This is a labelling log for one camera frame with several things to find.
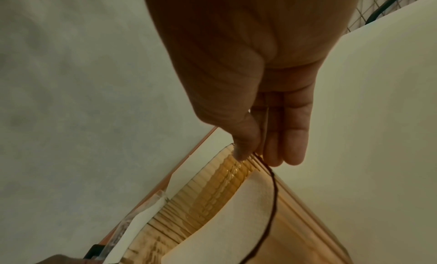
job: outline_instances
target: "gray floor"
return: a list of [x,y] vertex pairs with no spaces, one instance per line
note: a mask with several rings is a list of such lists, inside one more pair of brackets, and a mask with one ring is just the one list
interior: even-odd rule
[[0,255],[82,257],[210,126],[143,0],[0,0]]

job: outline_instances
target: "amber glass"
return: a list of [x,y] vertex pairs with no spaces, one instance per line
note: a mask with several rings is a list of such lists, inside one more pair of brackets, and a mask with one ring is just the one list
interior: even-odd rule
[[351,264],[346,250],[262,159],[238,162],[233,145],[220,151],[141,230],[121,263],[160,264],[161,257],[204,226],[255,169],[271,175],[276,212],[247,263]]

